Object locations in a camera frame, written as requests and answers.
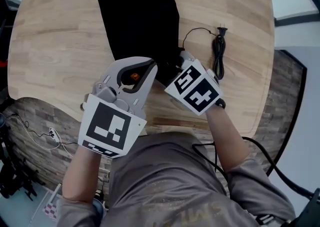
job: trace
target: black cable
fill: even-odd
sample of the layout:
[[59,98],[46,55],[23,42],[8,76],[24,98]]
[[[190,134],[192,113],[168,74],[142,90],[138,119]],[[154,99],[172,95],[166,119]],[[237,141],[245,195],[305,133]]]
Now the black cable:
[[47,133],[42,133],[41,135],[38,135],[36,131],[29,129],[29,127],[30,127],[29,122],[28,122],[27,120],[26,120],[26,121],[23,121],[22,118],[20,117],[20,115],[19,115],[18,113],[11,114],[10,116],[6,117],[5,119],[7,120],[8,118],[10,118],[10,117],[15,117],[15,116],[18,116],[18,117],[19,117],[21,123],[25,126],[25,128],[26,128],[26,130],[27,130],[28,132],[35,133],[38,137],[42,137],[42,136],[51,137],[51,135],[50,135],[50,134],[47,134]]
[[213,142],[213,146],[214,146],[214,164],[217,166],[218,165],[218,154],[217,154],[217,148],[215,145],[215,142]]
[[105,183],[108,183],[108,181],[104,181],[104,180],[102,180],[99,176],[98,176],[98,179],[102,182],[101,190],[102,190],[102,193],[103,193],[103,192],[104,192],[104,186],[105,186]]
[[69,143],[65,143],[65,142],[59,142],[59,144],[61,145],[72,145],[72,144],[78,144],[77,142],[69,142]]
[[192,148],[193,150],[203,159],[205,159],[209,164],[211,164],[212,166],[214,166],[224,177],[224,179],[226,179],[228,181],[228,177],[226,175],[226,173],[216,164],[213,163],[211,160],[207,159],[196,147],[199,146],[207,146],[207,145],[214,145],[214,143],[200,143],[200,144],[192,144]]
[[[279,177],[281,178],[281,180],[294,192],[296,192],[297,194],[307,198],[308,200],[311,200],[313,197],[313,193],[308,191],[307,189],[300,187],[299,185],[295,184],[293,181],[291,181],[288,177],[285,176],[284,173],[281,172],[281,170],[277,167],[277,165],[275,164],[275,162],[272,160],[272,158],[270,157],[269,153],[267,152],[267,150],[260,144],[258,143],[256,140],[253,140],[252,138],[243,136],[242,139],[247,140],[249,142],[252,142],[253,144],[255,144],[260,150],[261,152],[264,154],[264,156],[266,157],[266,159],[269,161],[269,163],[273,166],[275,172],[279,175]],[[216,169],[219,170],[219,172],[223,175],[223,177],[226,179],[226,181],[228,181],[227,179],[227,175],[226,173],[219,167],[217,166],[216,163],[213,163],[211,160],[209,160],[208,158],[206,158],[200,151],[198,151],[198,149],[196,148],[197,146],[206,146],[206,145],[214,145],[214,143],[204,143],[204,144],[193,144],[192,148],[193,150],[199,155],[201,156],[203,159],[205,159],[208,163],[210,163],[212,166],[216,167]]]
[[285,176],[284,173],[281,172],[281,170],[277,167],[277,165],[275,164],[275,162],[272,160],[272,158],[270,157],[269,153],[267,152],[267,150],[260,144],[258,143],[256,140],[253,140],[252,138],[249,137],[245,137],[243,136],[242,139],[247,140],[252,142],[253,144],[255,144],[264,154],[264,156],[266,157],[266,159],[269,161],[269,163],[271,164],[271,166],[273,166],[275,172],[279,175],[279,177],[281,178],[281,180],[294,192],[300,194],[301,196],[311,200],[313,197],[313,193],[306,190],[303,187],[300,187],[299,185],[295,184],[293,181],[291,181],[288,177]]
[[198,29],[203,29],[203,30],[206,30],[208,31],[210,34],[214,35],[214,36],[217,36],[216,34],[212,33],[211,30],[207,29],[207,28],[203,28],[203,27],[199,27],[199,28],[193,28],[192,30],[190,30],[186,35],[185,35],[185,38],[182,42],[182,48],[185,49],[185,40],[187,38],[187,36],[189,35],[190,32],[194,31],[194,30],[198,30]]
[[216,35],[216,34],[212,33],[211,30],[209,30],[207,28],[203,28],[203,27],[193,28],[185,35],[185,38],[184,38],[184,40],[182,42],[183,49],[185,49],[185,40],[187,39],[187,36],[189,35],[189,33],[194,31],[194,30],[198,30],[198,29],[206,30],[210,34],[215,35],[215,38],[211,43],[212,52],[213,52],[213,55],[214,55],[214,61],[213,61],[212,70],[214,71],[217,79],[218,80],[222,80],[222,78],[225,75],[225,67],[224,67],[223,57],[224,57],[224,53],[225,53],[225,50],[226,50],[225,35],[226,35],[226,31],[228,29],[224,28],[224,27],[218,27],[217,29],[219,31],[219,34]]

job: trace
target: floor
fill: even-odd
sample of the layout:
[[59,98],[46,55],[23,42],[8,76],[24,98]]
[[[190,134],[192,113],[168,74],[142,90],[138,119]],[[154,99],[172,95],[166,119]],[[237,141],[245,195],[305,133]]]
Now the floor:
[[[281,51],[274,52],[274,62],[268,97],[260,120],[255,140],[260,142],[271,155],[275,158],[288,128],[296,108],[297,98],[300,91],[302,78],[302,67],[292,58]],[[49,127],[57,130],[64,143],[76,143],[80,123],[61,110],[49,105],[46,102],[34,98],[22,98],[15,102],[4,111],[5,116],[18,113],[24,121],[28,121],[29,128],[38,134],[49,133]],[[60,146],[53,150],[44,150],[36,145],[28,136],[41,144],[42,147],[52,149],[57,144],[48,136],[37,137],[34,133],[28,134],[24,127],[15,119],[7,120],[11,127],[10,138],[16,144],[15,151],[20,157],[25,158],[27,164],[33,169],[38,170],[39,178],[46,183],[46,186],[54,190],[58,183],[61,183],[65,171],[72,157]],[[147,134],[160,133],[164,130],[162,126],[147,127]],[[207,143],[212,140],[209,132],[194,129],[193,132],[201,142]],[[73,155],[78,147],[77,144],[65,146],[68,152]],[[252,156],[254,156],[267,171],[270,164],[263,154],[250,144]],[[213,147],[208,147],[210,159],[214,161],[215,151]],[[108,170],[111,160],[102,157],[99,176],[101,180],[108,181]],[[217,176],[222,184],[227,187],[227,183],[220,173]],[[102,188],[102,182],[98,181],[98,188]],[[106,201],[108,201],[109,185],[103,186]]]
[[37,197],[31,195],[31,201],[24,189],[18,190],[10,199],[0,197],[0,217],[6,225],[1,227],[55,227],[56,223],[44,214],[42,209],[47,205],[52,193],[40,184],[33,184]]

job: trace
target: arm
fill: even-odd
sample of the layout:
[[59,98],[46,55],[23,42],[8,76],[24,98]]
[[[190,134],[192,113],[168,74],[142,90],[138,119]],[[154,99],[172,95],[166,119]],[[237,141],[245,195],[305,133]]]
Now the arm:
[[295,218],[288,198],[271,184],[261,165],[232,124],[225,110],[212,106],[206,117],[223,170],[227,173],[230,198],[249,213],[273,215],[283,220]]
[[100,154],[79,146],[63,178],[62,195],[65,199],[92,204],[100,160]]
[[249,147],[223,108],[213,105],[205,114],[221,166],[228,172],[249,156]]

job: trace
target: power cord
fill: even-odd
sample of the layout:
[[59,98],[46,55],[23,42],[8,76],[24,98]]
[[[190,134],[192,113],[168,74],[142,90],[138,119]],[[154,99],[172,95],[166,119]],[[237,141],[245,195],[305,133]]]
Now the power cord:
[[38,143],[31,137],[31,135],[29,134],[30,131],[27,130],[25,124],[24,124],[20,119],[18,119],[18,118],[15,117],[15,116],[9,116],[9,117],[7,117],[6,119],[7,119],[7,120],[16,119],[18,122],[20,122],[20,124],[23,126],[25,132],[26,132],[27,135],[30,137],[30,139],[31,139],[37,146],[39,146],[40,148],[42,148],[43,150],[51,151],[51,150],[57,149],[57,148],[60,146],[60,143],[59,143],[59,144],[58,144],[56,147],[54,147],[54,148],[45,148],[45,147],[42,147],[40,144],[38,144]]
[[[68,144],[78,144],[77,142],[70,142],[70,143],[64,143],[64,142],[62,142],[62,139],[61,139],[61,136],[59,135],[59,133],[57,132],[57,130],[55,130],[54,128],[52,128],[54,131],[55,131],[55,133],[56,133],[56,135],[58,136],[58,138],[59,138],[59,144],[61,144],[62,146],[63,146],[63,148],[64,148],[64,150],[66,151],[66,153],[68,153],[72,158],[74,157],[68,150],[67,150],[67,148],[65,147],[65,145],[68,145]],[[107,171],[107,172],[110,172],[110,170],[108,170],[108,169],[104,169],[104,168],[101,168],[101,167],[99,167],[99,169],[101,169],[101,170],[104,170],[104,171]]]
[[[255,144],[260,150],[261,152],[264,154],[264,156],[266,157],[266,159],[269,161],[269,163],[271,164],[271,166],[273,166],[275,172],[279,175],[279,177],[281,178],[281,180],[294,192],[296,192],[297,194],[307,198],[308,200],[311,200],[313,198],[313,193],[306,190],[303,187],[300,187],[299,185],[295,184],[293,181],[291,181],[288,177],[286,177],[286,175],[284,173],[281,172],[281,170],[277,167],[276,163],[272,160],[272,158],[270,157],[269,153],[267,152],[267,150],[256,140],[253,140],[252,138],[249,137],[245,137],[243,136],[242,139],[247,140],[253,144]],[[213,143],[200,143],[200,144],[192,144],[192,148],[193,150],[203,159],[205,159],[209,164],[211,164],[212,166],[214,166],[216,169],[219,170],[219,172],[223,175],[223,177],[226,179],[226,181],[228,181],[228,177],[226,175],[226,173],[217,165],[217,159],[215,159],[215,163],[213,163],[211,160],[209,160],[208,158],[206,158],[196,147],[199,146],[209,146],[209,145],[214,145]]]
[[11,114],[11,115],[9,115],[8,117],[6,117],[5,119],[6,119],[6,120],[10,120],[11,117],[19,117],[20,122],[24,125],[24,127],[26,128],[26,130],[27,130],[28,132],[35,133],[38,137],[42,137],[42,136],[51,137],[51,135],[50,135],[50,134],[47,134],[47,133],[42,133],[41,135],[38,135],[36,131],[29,129],[29,127],[30,127],[29,122],[28,122],[27,120],[26,120],[26,121],[23,121],[22,118],[20,117],[20,115],[19,115],[18,113]]
[[198,30],[198,29],[206,30],[211,35],[215,36],[214,40],[211,43],[212,53],[214,55],[214,61],[213,61],[212,70],[214,71],[217,79],[218,80],[222,80],[222,78],[225,75],[225,68],[224,68],[223,58],[224,58],[224,53],[225,53],[225,50],[226,50],[225,35],[226,35],[226,31],[228,29],[225,28],[225,27],[218,27],[217,29],[219,31],[219,34],[216,35],[216,34],[212,33],[211,30],[209,30],[207,28],[203,28],[203,27],[193,28],[185,35],[185,38],[184,38],[184,40],[182,42],[182,48],[183,49],[185,49],[185,41],[186,41],[188,35],[192,31]]
[[[29,132],[32,132],[32,133],[35,133],[38,137],[42,137],[42,136],[48,136],[48,137],[53,137],[53,134],[46,134],[46,133],[42,133],[41,135],[38,135],[34,130],[31,130],[31,129],[28,129],[28,127],[30,126],[29,125],[29,122],[28,121],[25,121],[23,122],[22,118],[20,117],[19,114],[17,113],[14,113],[14,114],[11,114],[9,115],[8,117],[5,118],[6,120],[10,120],[10,119],[16,119],[24,128],[25,132],[27,133],[27,135],[30,137],[30,139],[37,145],[39,146],[40,148],[42,148],[43,150],[46,150],[46,151],[51,151],[51,150],[55,150],[57,149],[60,145],[63,146],[64,150],[71,156],[71,157],[74,157],[71,153],[69,153],[69,151],[67,150],[67,148],[65,147],[65,145],[72,145],[72,144],[78,144],[77,142],[62,142],[62,139],[59,135],[59,133],[57,132],[57,130],[54,129],[55,133],[57,134],[58,138],[59,138],[59,142],[58,142],[58,145],[54,148],[45,148],[43,146],[41,146],[40,144],[38,144],[32,137],[31,135],[29,134]],[[108,169],[104,169],[104,168],[101,168],[99,167],[99,169],[101,170],[104,170],[104,171],[107,171],[107,172],[110,172],[110,170]]]
[[99,176],[98,176],[98,179],[100,180],[100,182],[102,183],[102,187],[101,187],[101,190],[102,192],[104,192],[104,186],[105,186],[105,183],[109,183],[108,181],[105,181],[105,180],[102,180]]

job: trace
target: power strip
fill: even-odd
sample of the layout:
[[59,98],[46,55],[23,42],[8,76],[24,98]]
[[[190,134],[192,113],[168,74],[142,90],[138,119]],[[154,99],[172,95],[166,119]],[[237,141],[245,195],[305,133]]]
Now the power strip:
[[49,134],[51,135],[52,140],[55,140],[58,144],[60,143],[60,139],[57,135],[57,132],[53,127],[49,128]]

